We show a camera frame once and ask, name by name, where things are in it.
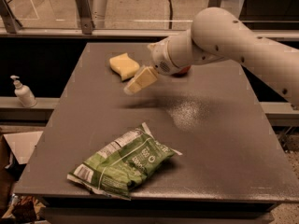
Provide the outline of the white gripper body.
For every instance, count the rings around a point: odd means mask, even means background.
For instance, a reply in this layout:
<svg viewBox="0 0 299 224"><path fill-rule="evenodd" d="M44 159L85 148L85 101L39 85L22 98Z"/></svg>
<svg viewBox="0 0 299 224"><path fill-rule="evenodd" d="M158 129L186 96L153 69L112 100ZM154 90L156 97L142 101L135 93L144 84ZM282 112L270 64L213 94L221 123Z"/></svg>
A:
<svg viewBox="0 0 299 224"><path fill-rule="evenodd" d="M150 43L148 50L150 51L151 64L159 74L170 76L180 71L176 62L178 48L169 37L159 42Z"/></svg>

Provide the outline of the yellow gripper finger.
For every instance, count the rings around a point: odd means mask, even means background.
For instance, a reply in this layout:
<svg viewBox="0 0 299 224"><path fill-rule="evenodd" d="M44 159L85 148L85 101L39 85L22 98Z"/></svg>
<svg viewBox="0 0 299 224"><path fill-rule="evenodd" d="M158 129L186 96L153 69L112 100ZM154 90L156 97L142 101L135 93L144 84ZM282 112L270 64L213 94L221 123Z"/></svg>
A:
<svg viewBox="0 0 299 224"><path fill-rule="evenodd" d="M158 80L158 72L152 66L142 66L124 87L124 92L133 95Z"/></svg>

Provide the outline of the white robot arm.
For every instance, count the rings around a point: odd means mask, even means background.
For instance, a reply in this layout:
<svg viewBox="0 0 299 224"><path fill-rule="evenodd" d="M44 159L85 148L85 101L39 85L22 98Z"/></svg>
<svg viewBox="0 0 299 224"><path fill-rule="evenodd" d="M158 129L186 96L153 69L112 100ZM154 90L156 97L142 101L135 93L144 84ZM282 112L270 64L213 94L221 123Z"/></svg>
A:
<svg viewBox="0 0 299 224"><path fill-rule="evenodd" d="M299 106L299 50L256 35L220 7L200 11L191 28L148 45L151 63L141 67L125 86L132 95L191 65L230 59L250 70L263 83Z"/></svg>

